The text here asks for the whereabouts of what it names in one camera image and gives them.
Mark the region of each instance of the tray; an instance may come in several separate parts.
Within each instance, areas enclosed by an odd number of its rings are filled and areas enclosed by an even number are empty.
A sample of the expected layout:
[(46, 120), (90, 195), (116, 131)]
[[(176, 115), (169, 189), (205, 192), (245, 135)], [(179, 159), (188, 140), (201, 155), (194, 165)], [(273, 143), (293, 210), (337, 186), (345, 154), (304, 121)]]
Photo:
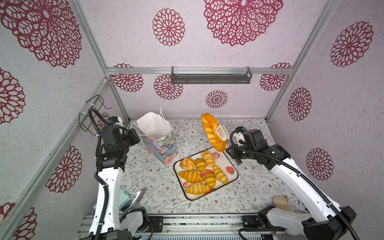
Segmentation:
[[(202, 158), (201, 154), (207, 150), (215, 158), (215, 160), (216, 160), (215, 165), (219, 166), (221, 168), (221, 170), (224, 172), (224, 174), (226, 175), (226, 177), (228, 178), (227, 184), (230, 184), (231, 182), (235, 181), (238, 178), (237, 170), (235, 169), (233, 164), (229, 161), (229, 159), (224, 154), (224, 152), (217, 152), (216, 149), (212, 147), (212, 148), (206, 149), (204, 151), (201, 151), (201, 152), (199, 152), (195, 155), (189, 156), (189, 157), (192, 158), (193, 160), (196, 160), (198, 158)], [(210, 192), (207, 192), (205, 194), (200, 194), (200, 195), (193, 195), (193, 194), (186, 193), (185, 189), (187, 187), (189, 187), (191, 185), (191, 183), (187, 182), (185, 179), (183, 179), (179, 176), (179, 172), (184, 171), (184, 169), (181, 167), (181, 164), (180, 164), (180, 161), (182, 161), (184, 159), (185, 158), (175, 162), (175, 164), (173, 165), (173, 170), (175, 171), (177, 179), (179, 180), (180, 186), (183, 189), (183, 193), (188, 200), (190, 200), (190, 201), (197, 200), (197, 199), (199, 199), (199, 198), (201, 198), (207, 194), (210, 194), (211, 192), (214, 192), (215, 190), (227, 185), (227, 184), (224, 184), (224, 183), (222, 183), (216, 179), (216, 186)], [(232, 167), (234, 169), (234, 171), (230, 174), (229, 172), (227, 172), (227, 167)], [(205, 169), (213, 170), (212, 167), (206, 167)]]

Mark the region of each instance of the croissant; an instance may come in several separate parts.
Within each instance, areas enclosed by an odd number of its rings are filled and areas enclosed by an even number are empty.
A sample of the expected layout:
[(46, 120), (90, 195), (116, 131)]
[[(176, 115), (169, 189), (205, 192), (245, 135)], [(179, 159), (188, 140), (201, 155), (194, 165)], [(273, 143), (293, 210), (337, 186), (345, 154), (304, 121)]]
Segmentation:
[(202, 182), (204, 179), (203, 177), (198, 174), (195, 170), (189, 170), (189, 171), (181, 171), (179, 172), (179, 176), (187, 180), (187, 182), (194, 183), (194, 182)]
[(199, 172), (204, 171), (205, 167), (207, 166), (207, 163), (202, 158), (196, 159), (195, 164), (196, 164), (196, 169)]
[(216, 149), (216, 151), (222, 152), (226, 148), (227, 143), (224, 142), (215, 134), (215, 130), (218, 127), (217, 119), (213, 117), (211, 114), (206, 113), (201, 115), (201, 122), (203, 123), (203, 128), (205, 134), (208, 137), (208, 140), (211, 142), (212, 146)]
[(215, 175), (211, 172), (207, 172), (204, 177), (204, 182), (207, 185), (210, 185), (211, 187), (214, 187), (216, 185), (216, 178)]
[(201, 154), (203, 156), (203, 159), (204, 161), (207, 163), (207, 166), (208, 167), (211, 167), (213, 165), (215, 165), (216, 161), (215, 159), (212, 157), (212, 155), (209, 153), (209, 151), (205, 151)]
[(192, 195), (199, 195), (208, 192), (211, 189), (210, 186), (201, 182), (195, 182), (191, 184), (186, 190), (186, 193)]
[(213, 169), (214, 169), (214, 175), (217, 178), (217, 180), (219, 180), (220, 182), (222, 182), (224, 184), (227, 184), (228, 178), (225, 175), (225, 173), (223, 171), (221, 171), (221, 168), (217, 165), (214, 165)]
[(195, 168), (195, 161), (193, 161), (190, 157), (187, 157), (186, 159), (182, 160), (180, 164), (184, 170), (192, 170)]

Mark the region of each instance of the strawberry print tray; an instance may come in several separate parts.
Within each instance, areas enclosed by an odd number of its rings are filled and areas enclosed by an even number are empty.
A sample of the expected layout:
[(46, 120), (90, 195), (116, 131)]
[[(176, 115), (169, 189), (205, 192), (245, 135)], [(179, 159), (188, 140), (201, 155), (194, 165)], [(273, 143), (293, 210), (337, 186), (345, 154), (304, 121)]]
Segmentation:
[[(212, 155), (212, 157), (214, 157), (214, 159), (216, 160), (216, 163), (215, 165), (219, 166), (221, 168), (221, 170), (224, 172), (225, 176), (228, 178), (228, 183), (227, 184), (230, 184), (231, 182), (235, 181), (237, 178), (238, 178), (238, 174), (237, 174), (237, 171), (236, 169), (233, 167), (233, 164), (228, 160), (228, 158), (226, 157), (226, 155), (223, 153), (223, 152), (217, 152), (215, 148), (209, 148), (207, 149), (209, 151), (209, 153)], [(192, 156), (189, 156), (190, 158), (192, 158), (194, 161), (198, 158), (202, 158), (202, 153), (205, 152), (206, 150), (204, 151), (201, 151), (195, 155), (192, 155)], [(226, 184), (220, 182), (219, 180), (216, 179), (216, 185), (215, 187), (204, 193), (204, 194), (200, 194), (200, 195), (193, 195), (193, 194), (189, 194), (189, 193), (186, 193), (185, 192), (185, 189), (187, 187), (189, 187), (191, 185), (191, 183), (187, 182), (185, 179), (181, 178), (179, 176), (179, 172), (181, 171), (184, 171), (184, 169), (181, 167), (181, 164), (180, 164), (180, 161), (184, 160), (185, 158), (175, 162), (175, 164), (173, 165), (173, 170), (175, 171), (176, 173), (176, 176), (177, 176), (177, 179), (179, 180), (179, 183), (181, 185), (181, 188), (183, 189), (183, 193), (185, 195), (185, 197), (190, 200), (190, 201), (193, 201), (193, 200), (196, 200), (196, 199), (199, 199), (223, 186), (225, 186)], [(205, 168), (205, 171), (204, 172), (200, 172), (200, 175), (201, 176), (205, 176), (206, 172), (213, 172), (213, 168), (212, 167), (206, 167)]]

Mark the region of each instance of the gift bag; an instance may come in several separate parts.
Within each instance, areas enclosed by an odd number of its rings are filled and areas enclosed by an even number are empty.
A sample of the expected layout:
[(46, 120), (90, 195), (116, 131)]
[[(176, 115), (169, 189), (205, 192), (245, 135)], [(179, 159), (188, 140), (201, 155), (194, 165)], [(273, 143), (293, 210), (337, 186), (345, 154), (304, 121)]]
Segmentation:
[(160, 108), (160, 114), (145, 114), (136, 123), (146, 149), (166, 166), (169, 165), (176, 158), (177, 147), (173, 128), (164, 119), (162, 109)]

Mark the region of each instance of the table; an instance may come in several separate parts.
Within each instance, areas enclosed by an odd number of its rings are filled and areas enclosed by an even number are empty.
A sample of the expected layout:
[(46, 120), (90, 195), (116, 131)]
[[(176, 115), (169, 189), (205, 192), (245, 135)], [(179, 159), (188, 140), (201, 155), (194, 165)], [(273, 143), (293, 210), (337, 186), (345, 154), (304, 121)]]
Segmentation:
[[(212, 147), (200, 120), (169, 120), (174, 128), (178, 147), (177, 157), (173, 163)], [(244, 126), (248, 130), (256, 128), (262, 131), (269, 145), (274, 144), (271, 132), (263, 119), (219, 119), (229, 133), (236, 127)], [(247, 213), (257, 212), (272, 203), (272, 198), (284, 195), (293, 210), (305, 207), (288, 186), (264, 166), (255, 160), (244, 159), (243, 164), (233, 162), (239, 177), (236, 181), (198, 199), (189, 201), (173, 170), (173, 163), (165, 166), (151, 155), (144, 144), (132, 146), (127, 154), (126, 168), (122, 180), (123, 187), (134, 194), (146, 187), (147, 191), (141, 206), (149, 214), (168, 213)]]

